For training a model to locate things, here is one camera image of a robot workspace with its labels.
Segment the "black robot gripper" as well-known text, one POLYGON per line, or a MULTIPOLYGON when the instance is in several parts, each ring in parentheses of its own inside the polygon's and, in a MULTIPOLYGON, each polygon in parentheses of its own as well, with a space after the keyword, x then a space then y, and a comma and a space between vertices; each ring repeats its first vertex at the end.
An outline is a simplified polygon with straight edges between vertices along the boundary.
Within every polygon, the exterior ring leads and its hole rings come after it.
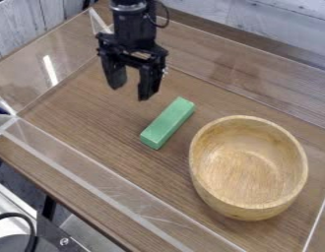
POLYGON ((168 51, 155 42, 156 23, 154 6, 112 6, 114 33, 96 34, 108 84, 114 90, 127 81, 126 67, 139 70, 138 99, 148 100, 158 92, 166 69, 168 51))

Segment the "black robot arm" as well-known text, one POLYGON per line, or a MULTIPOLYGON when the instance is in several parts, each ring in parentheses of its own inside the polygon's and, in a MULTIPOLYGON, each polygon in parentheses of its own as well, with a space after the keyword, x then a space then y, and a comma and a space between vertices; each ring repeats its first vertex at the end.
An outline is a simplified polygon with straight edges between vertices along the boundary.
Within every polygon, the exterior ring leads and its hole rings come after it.
POLYGON ((156 0, 111 0, 115 31, 99 31, 97 55, 114 90, 127 82, 126 67, 139 71, 138 99, 148 100, 158 92, 167 66, 168 50, 155 41, 156 0))

